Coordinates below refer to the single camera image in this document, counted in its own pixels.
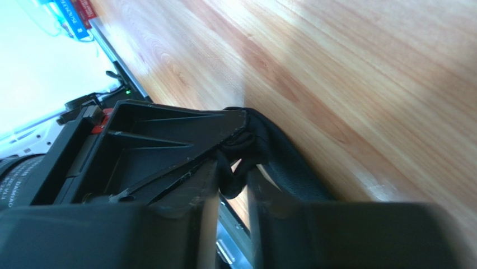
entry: screw hole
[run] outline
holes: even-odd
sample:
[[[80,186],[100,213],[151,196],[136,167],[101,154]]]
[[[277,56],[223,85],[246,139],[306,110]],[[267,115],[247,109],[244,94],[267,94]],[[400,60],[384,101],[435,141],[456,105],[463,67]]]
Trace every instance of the screw hole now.
[[[128,195],[119,199],[119,202],[133,202],[135,200],[134,196]]]

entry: cylindrical black motor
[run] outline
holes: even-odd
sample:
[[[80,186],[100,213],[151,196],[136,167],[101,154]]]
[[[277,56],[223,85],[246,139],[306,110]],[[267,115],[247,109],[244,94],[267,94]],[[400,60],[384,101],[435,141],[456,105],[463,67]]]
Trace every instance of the cylindrical black motor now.
[[[0,160],[0,209],[15,205],[22,187],[40,164],[44,154]]]

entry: wood grain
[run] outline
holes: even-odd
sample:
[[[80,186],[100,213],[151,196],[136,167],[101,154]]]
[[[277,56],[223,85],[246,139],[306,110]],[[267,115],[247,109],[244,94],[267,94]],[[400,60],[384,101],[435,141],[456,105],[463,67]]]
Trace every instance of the wood grain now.
[[[340,198],[431,201],[477,250],[477,4],[92,0],[151,98],[249,106]]]

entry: blue book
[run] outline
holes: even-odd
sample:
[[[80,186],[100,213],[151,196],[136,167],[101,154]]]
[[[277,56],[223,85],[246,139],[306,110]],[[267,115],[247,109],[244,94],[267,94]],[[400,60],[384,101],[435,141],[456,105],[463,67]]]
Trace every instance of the blue book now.
[[[63,14],[63,17],[77,39],[90,36],[70,0],[54,0],[54,2],[57,4],[58,10]]]

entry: wire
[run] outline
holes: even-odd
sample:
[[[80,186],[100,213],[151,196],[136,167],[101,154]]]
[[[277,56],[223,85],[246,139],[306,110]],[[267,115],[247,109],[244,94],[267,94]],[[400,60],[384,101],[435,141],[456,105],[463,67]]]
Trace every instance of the wire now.
[[[21,7],[21,9],[26,13],[26,15],[28,16],[28,18],[31,19],[31,21],[36,24],[38,26],[38,28],[40,28],[43,32],[45,32],[47,35],[51,36],[51,37],[56,37],[56,36],[59,36],[62,32],[59,31],[58,33],[56,34],[52,34],[50,33],[49,31],[47,31],[45,28],[43,28],[43,26],[41,26],[32,16],[30,13],[27,12],[26,8],[20,3],[19,0],[15,0],[15,2],[17,2],[17,4]]]

